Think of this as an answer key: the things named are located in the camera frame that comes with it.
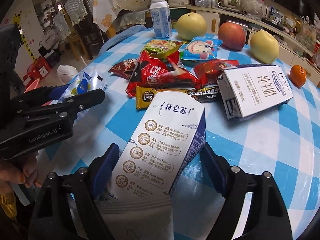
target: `milk carton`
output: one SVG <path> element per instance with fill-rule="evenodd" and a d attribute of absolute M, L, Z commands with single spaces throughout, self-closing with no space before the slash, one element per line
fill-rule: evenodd
<path fill-rule="evenodd" d="M 155 95 L 108 184 L 117 198 L 169 194 L 205 143 L 204 106 L 189 95 Z"/>
<path fill-rule="evenodd" d="M 293 98 L 279 66 L 239 65 L 225 69 L 217 81 L 228 119 L 249 118 Z"/>

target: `snack wrapper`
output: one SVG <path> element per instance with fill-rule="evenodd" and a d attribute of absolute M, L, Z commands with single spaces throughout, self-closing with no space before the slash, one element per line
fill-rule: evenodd
<path fill-rule="evenodd" d="M 103 91 L 106 91 L 108 88 L 107 79 L 104 75 L 95 67 L 89 67 L 81 71 L 75 78 L 75 80 L 68 86 L 66 91 L 63 92 L 59 98 L 58 103 L 63 102 L 66 98 L 83 94 L 91 90 L 101 88 Z M 82 117 L 86 115 L 89 109 L 81 111 L 78 113 L 78 118 L 76 121 L 79 121 Z"/>
<path fill-rule="evenodd" d="M 110 68 L 109 73 L 113 73 L 117 76 L 123 77 L 125 79 L 130 79 L 132 72 L 137 64 L 138 59 L 137 58 L 131 58 L 126 59 L 124 61 L 121 61 L 112 68 Z"/>
<path fill-rule="evenodd" d="M 126 89 L 130 97 L 136 95 L 136 87 L 169 88 L 173 86 L 187 86 L 200 88 L 201 83 L 188 70 L 178 67 L 179 52 L 176 51 L 167 57 L 172 67 L 167 66 L 157 58 L 152 58 L 143 50 L 137 66 L 129 80 Z"/>
<path fill-rule="evenodd" d="M 170 54 L 177 51 L 185 41 L 166 41 L 166 40 L 151 40 L 144 46 L 150 56 L 155 58 L 166 58 Z"/>
<path fill-rule="evenodd" d="M 220 40 L 208 37 L 194 37 L 186 46 L 182 59 L 184 60 L 206 60 L 217 58 L 218 46 L 222 44 Z"/>
<path fill-rule="evenodd" d="M 163 91 L 177 91 L 185 93 L 200 103 L 215 102 L 221 99 L 221 94 L 218 85 L 212 85 L 200 89 L 156 89 L 156 88 L 142 88 L 137 86 L 136 88 L 136 108 L 144 109 L 148 108 L 155 95 Z"/>
<path fill-rule="evenodd" d="M 196 65 L 194 72 L 200 80 L 201 85 L 211 85 L 217 83 L 217 77 L 224 69 L 239 65 L 237 60 L 213 59 L 199 65 Z"/>

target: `floor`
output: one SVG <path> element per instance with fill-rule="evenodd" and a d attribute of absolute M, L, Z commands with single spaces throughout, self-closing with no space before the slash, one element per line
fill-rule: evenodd
<path fill-rule="evenodd" d="M 93 56 L 93 59 L 95 59 L 98 54 L 99 54 L 99 50 L 100 50 L 100 46 L 91 46 L 91 53 Z M 57 68 L 60 65 L 69 65 L 69 66 L 73 66 L 75 67 L 79 72 L 81 70 L 84 69 L 84 67 L 86 67 L 87 65 L 89 65 L 92 62 L 92 60 L 87 60 L 87 59 L 80 59 L 79 61 L 77 61 L 75 59 L 75 57 L 73 56 L 73 53 L 71 50 L 67 50 L 61 57 L 60 57 L 60 62 L 51 69 L 51 71 L 46 75 L 46 77 L 41 80 L 40 82 L 40 86 L 61 86 L 64 85 L 62 84 L 62 82 L 60 81 L 60 79 L 57 76 Z"/>

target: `yogurt bottle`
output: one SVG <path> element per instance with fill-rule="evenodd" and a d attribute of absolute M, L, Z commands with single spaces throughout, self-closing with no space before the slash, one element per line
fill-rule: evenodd
<path fill-rule="evenodd" d="M 170 38 L 172 36 L 172 24 L 167 1 L 151 0 L 150 12 L 156 39 Z"/>

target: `blue checkered tablecloth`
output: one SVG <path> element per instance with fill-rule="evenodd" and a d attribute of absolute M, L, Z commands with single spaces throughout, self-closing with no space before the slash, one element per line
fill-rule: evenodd
<path fill-rule="evenodd" d="M 101 156 L 111 143 L 124 149 L 145 111 L 137 111 L 135 99 L 125 93 L 127 81 L 108 74 L 112 65 L 137 58 L 144 44 L 154 38 L 153 29 L 137 33 L 95 59 L 95 66 L 108 80 L 106 99 L 91 108 L 74 125 L 74 136 L 42 150 L 38 156 L 40 173 L 58 175 L 75 172 Z M 246 45 L 242 51 L 218 49 L 218 59 L 240 64 L 259 63 Z M 285 73 L 290 67 L 277 59 Z M 205 103 L 206 141 L 217 155 L 245 172 L 270 171 L 288 209 L 293 238 L 309 224 L 320 206 L 320 93 L 310 82 L 297 89 L 294 98 L 279 108 L 269 109 L 242 122 L 229 122 L 220 103 Z M 205 239 L 223 205 L 213 188 L 199 155 L 185 168 L 172 195 L 175 239 Z M 244 208 L 234 238 L 241 235 L 249 212 L 251 195 Z"/>

